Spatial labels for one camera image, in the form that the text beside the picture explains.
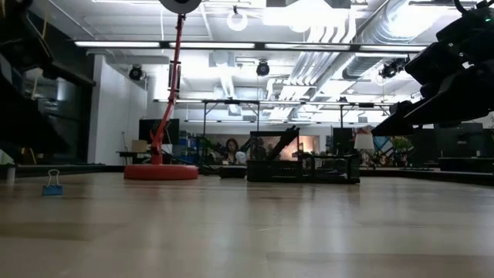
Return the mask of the black aluminium table frame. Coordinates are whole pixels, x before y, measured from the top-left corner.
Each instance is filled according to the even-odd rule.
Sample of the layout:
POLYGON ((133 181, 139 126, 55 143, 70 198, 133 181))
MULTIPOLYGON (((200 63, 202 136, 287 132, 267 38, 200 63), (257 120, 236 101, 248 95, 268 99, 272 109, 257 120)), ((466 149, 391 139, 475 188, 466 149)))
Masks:
MULTIPOLYGON (((109 166, 102 164, 59 164, 59 165, 20 165, 13 164, 0 165, 0 181, 6 180, 8 173, 14 174, 15 178, 34 178, 44 177, 48 175, 48 170, 57 169, 61 171, 61 175, 78 175, 92 173, 122 173, 124 166, 109 166)), ((458 171, 422 171, 422 170, 401 170, 398 168, 378 168, 360 169, 360 177, 375 177, 375 178, 412 178, 423 179, 430 181, 444 181, 469 185, 483 185, 494 187, 493 173, 477 173, 477 172, 458 172, 458 171)))

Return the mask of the long ceiling light bar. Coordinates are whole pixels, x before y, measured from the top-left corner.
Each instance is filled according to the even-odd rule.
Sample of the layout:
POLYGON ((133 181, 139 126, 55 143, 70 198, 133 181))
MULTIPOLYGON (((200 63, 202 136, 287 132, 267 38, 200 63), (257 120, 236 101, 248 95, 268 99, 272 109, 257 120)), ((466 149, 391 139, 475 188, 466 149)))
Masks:
MULTIPOLYGON (((173 49, 172 41, 75 41, 78 47, 87 49, 173 49)), ((190 50, 252 50, 252 51, 300 51, 338 53, 419 53, 427 45, 412 44, 358 44, 358 43, 308 43, 308 42, 181 42, 182 49, 190 50)))

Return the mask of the blue binder clip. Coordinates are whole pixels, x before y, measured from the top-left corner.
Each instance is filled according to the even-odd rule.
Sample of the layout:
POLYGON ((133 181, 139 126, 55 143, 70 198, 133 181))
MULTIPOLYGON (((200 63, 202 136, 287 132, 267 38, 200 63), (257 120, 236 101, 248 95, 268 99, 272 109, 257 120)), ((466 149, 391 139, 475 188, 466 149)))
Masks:
POLYGON ((48 170, 48 183, 42 187, 42 196, 61 196, 63 195, 63 186, 59 183, 58 169, 48 170))

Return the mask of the black mesh desk organizer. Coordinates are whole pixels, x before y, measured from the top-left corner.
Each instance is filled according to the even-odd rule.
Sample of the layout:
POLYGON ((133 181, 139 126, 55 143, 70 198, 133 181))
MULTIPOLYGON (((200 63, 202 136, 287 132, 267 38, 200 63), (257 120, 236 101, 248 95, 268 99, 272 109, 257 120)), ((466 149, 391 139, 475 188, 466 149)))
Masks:
POLYGON ((360 182, 357 155, 316 155, 305 152, 297 126, 284 131, 252 131, 249 141, 246 177, 250 182, 360 182))

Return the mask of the white shade table lamp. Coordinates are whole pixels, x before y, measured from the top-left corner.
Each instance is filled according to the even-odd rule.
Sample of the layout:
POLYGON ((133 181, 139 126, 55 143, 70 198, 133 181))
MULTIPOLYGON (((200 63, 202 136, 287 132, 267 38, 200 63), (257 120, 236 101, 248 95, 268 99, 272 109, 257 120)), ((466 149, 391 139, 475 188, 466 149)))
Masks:
POLYGON ((374 155, 374 138, 369 133, 357 133, 354 140, 354 149, 358 151, 362 165, 367 165, 374 155))

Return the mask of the black monitor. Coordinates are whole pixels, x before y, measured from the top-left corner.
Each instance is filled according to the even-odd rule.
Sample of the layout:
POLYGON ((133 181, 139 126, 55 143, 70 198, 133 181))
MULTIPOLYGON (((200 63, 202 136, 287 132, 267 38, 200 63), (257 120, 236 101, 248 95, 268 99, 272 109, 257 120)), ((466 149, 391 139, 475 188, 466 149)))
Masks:
MULTIPOLYGON (((161 119, 141 119, 139 120, 139 139, 152 143, 151 135, 155 134, 161 119)), ((165 125, 162 144, 178 144, 179 142, 179 119, 170 119, 165 125)))

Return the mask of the green leafy plant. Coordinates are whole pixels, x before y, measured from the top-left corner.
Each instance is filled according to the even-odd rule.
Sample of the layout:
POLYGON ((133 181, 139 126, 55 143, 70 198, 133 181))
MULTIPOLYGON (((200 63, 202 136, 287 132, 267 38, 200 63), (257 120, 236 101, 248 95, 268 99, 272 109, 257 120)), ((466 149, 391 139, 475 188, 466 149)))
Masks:
POLYGON ((396 167, 403 168, 408 164, 408 154, 413 148, 411 140, 407 137, 396 136, 391 138, 393 145, 393 158, 396 167))

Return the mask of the silver ceiling duct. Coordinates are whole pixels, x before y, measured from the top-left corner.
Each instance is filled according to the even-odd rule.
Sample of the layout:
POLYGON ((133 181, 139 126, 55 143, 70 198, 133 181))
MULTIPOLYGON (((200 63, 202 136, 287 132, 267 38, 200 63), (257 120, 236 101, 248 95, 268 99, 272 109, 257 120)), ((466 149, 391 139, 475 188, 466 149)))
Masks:
MULTIPOLYGON (((356 43, 401 44, 419 36, 431 23, 422 19, 418 6, 411 0, 389 0, 357 37, 356 43)), ((344 79, 356 80, 381 61, 379 57, 354 56, 342 72, 344 79)))

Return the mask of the person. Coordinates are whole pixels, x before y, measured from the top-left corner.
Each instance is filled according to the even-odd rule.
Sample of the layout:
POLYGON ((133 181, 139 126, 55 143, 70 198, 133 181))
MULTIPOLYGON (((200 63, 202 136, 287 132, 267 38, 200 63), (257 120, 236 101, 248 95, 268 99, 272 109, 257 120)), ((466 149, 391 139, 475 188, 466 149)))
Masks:
POLYGON ((229 138, 226 141, 227 156, 226 160, 228 164, 244 165, 247 162, 246 153, 240 151, 238 142, 234 138, 229 138))

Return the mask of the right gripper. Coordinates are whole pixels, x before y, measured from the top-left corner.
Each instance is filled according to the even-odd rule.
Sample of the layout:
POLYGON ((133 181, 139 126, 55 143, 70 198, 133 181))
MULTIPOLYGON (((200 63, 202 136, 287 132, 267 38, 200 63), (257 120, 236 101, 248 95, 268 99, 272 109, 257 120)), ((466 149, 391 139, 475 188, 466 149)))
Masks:
POLYGON ((461 0, 452 2, 460 17, 436 39, 458 47, 467 59, 463 69, 436 81, 442 83, 432 97, 392 104, 390 116, 371 131, 374 136, 404 136, 427 124, 452 126, 494 112, 494 0, 480 0, 471 8, 461 0))

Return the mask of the red desk lamp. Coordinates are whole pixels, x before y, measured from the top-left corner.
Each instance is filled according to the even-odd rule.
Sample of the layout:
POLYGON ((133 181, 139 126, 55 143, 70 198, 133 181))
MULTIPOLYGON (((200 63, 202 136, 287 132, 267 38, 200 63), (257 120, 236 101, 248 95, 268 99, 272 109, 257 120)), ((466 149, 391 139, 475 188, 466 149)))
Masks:
POLYGON ((165 135, 165 128, 170 122, 171 112, 177 100, 178 91, 178 70, 179 57, 181 51, 182 33, 184 21, 189 12, 194 11, 201 0, 159 0, 159 2, 169 11, 178 15, 176 25, 176 39, 174 43, 174 58, 171 67, 171 88, 168 97, 167 108, 164 116, 156 129, 150 130, 151 162, 150 164, 131 164, 125 167, 123 177, 130 180, 165 181, 165 180, 191 180, 198 178, 198 168, 196 166, 172 165, 163 163, 162 144, 165 135))

